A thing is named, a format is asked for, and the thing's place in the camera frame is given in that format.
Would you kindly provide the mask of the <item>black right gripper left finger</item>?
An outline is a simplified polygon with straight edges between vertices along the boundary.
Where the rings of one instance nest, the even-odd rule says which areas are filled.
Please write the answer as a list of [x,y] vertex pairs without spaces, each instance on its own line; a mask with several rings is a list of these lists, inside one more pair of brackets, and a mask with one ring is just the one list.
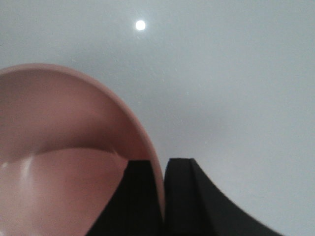
[[88,236],[159,236],[163,227],[150,161],[129,161],[123,178]]

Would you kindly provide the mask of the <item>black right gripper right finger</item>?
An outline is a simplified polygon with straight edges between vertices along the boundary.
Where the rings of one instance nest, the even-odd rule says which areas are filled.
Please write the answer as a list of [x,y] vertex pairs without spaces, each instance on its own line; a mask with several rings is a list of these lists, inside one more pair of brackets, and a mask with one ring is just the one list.
[[278,235],[226,197],[193,158],[168,161],[164,188],[166,236]]

